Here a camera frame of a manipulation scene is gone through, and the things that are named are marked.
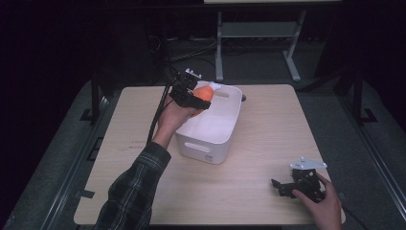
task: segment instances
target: person's right hand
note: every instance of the person's right hand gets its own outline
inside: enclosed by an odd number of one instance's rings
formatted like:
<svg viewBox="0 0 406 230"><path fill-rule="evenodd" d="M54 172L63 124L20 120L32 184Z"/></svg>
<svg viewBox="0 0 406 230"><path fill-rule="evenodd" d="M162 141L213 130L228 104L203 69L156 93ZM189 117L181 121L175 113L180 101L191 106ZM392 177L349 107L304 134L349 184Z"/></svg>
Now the person's right hand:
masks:
<svg viewBox="0 0 406 230"><path fill-rule="evenodd" d="M181 127L195 111L196 109L192 107L179 106L167 95L163 111L158 120L158 129L152 141L167 149L175 131Z"/></svg>
<svg viewBox="0 0 406 230"><path fill-rule="evenodd" d="M321 230L341 229L341 201L335 193L332 183L317 173L320 181L325 185L325 199L319 203L313 202L298 190L292 194L310 211L317 227Z"/></svg>

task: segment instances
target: white bin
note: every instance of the white bin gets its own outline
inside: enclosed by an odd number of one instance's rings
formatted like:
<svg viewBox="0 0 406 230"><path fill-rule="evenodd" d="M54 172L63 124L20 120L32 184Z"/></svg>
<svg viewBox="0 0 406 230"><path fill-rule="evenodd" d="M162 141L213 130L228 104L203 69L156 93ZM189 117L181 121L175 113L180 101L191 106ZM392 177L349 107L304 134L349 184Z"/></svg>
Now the white bin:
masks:
<svg viewBox="0 0 406 230"><path fill-rule="evenodd" d="M197 87L208 84L200 81ZM212 104L190 118L175 133L181 154L212 164L224 162L236 126L242 93L236 87L221 84Z"/></svg>

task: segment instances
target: wire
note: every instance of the wire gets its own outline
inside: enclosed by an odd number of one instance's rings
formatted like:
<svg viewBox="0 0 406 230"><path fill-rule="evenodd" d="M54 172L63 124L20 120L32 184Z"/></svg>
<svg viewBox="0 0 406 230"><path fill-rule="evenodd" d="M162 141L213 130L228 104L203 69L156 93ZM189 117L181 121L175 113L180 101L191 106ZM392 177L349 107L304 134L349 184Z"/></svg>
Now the wire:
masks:
<svg viewBox="0 0 406 230"><path fill-rule="evenodd" d="M172 102L173 102L173 99L170 100L170 101L167 103L167 105L165 105L165 107L162 108L161 114L162 114L162 112L168 107L168 105L171 104Z"/></svg>
<svg viewBox="0 0 406 230"><path fill-rule="evenodd" d="M344 212L348 213L350 216L352 216L364 229L368 230L369 228L361 221L361 219L359 219L355 214L353 214L352 212L350 212L350 210L345 207L344 205L341 205L341 207L343 208Z"/></svg>
<svg viewBox="0 0 406 230"><path fill-rule="evenodd" d="M172 78L171 77L174 76L173 68L171 67L172 65L171 65L171 61L170 61L169 46L167 44L167 33L166 33L164 27L162 27L161 29L162 29L162 34L163 34L163 37L164 37L163 46L164 46L165 49L167 49L167 53L168 53L168 56L169 56L168 65L169 65L170 76L167 79L167 82L166 82L166 85L165 85L165 88L164 88L164 92L162 93L162 96L161 96L161 101L159 102L158 108L155 111L155 115L153 117L151 126L149 127L149 133L148 133L148 137L147 137L147 144L149 142L151 142L153 131L155 130L156 124L158 123L159 117L161 116L162 111L166 108L166 107L164 107L164 103L165 103L165 100L167 99L169 88L172 85Z"/></svg>
<svg viewBox="0 0 406 230"><path fill-rule="evenodd" d="M159 51L159 49L161 48L161 39L159 39L158 36L154 36L154 35L150 35L149 38L153 38L154 40L157 41L157 47L154 49L153 52Z"/></svg>
<svg viewBox="0 0 406 230"><path fill-rule="evenodd" d="M193 59L203 60L203 61L209 63L215 69L215 65L211 61L204 59L203 57L189 57L188 59L185 59L185 60L193 60Z"/></svg>
<svg viewBox="0 0 406 230"><path fill-rule="evenodd" d="M171 61L176 61L176 60L180 60L180 59L185 59L185 58L191 58L191 57L194 57L194 56L198 56L198 55L204 54L204 53L206 53L208 51L211 51L216 46L216 44L217 44L217 42L215 41L212 44L210 44L209 46L201 48L201 49L199 49L197 51L193 51L193 52L190 52L188 54L178 56L178 57L169 57L169 58L166 58L166 59L170 59Z"/></svg>

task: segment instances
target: white stand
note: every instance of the white stand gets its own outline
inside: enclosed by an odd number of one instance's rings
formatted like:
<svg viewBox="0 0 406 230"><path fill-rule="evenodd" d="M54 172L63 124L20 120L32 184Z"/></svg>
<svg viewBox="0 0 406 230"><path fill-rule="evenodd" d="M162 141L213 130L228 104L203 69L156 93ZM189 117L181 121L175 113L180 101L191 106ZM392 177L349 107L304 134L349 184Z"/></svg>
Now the white stand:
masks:
<svg viewBox="0 0 406 230"><path fill-rule="evenodd" d="M291 37L292 43L287 51L283 51L283 56L293 81L300 81L301 77L292 57L304 20L305 11L301 11L298 21L294 22L222 22L221 12L219 12L217 22L217 52L215 54L216 81L224 81L221 59L221 42L223 37Z"/></svg>

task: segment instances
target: plaid sleeve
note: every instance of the plaid sleeve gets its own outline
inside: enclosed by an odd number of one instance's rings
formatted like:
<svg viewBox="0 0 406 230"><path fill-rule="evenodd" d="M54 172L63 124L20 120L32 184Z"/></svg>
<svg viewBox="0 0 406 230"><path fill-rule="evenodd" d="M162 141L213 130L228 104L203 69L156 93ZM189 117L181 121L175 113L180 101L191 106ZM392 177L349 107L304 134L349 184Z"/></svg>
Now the plaid sleeve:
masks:
<svg viewBox="0 0 406 230"><path fill-rule="evenodd" d="M170 154L150 142L108 191L94 229L147 229L158 181Z"/></svg>

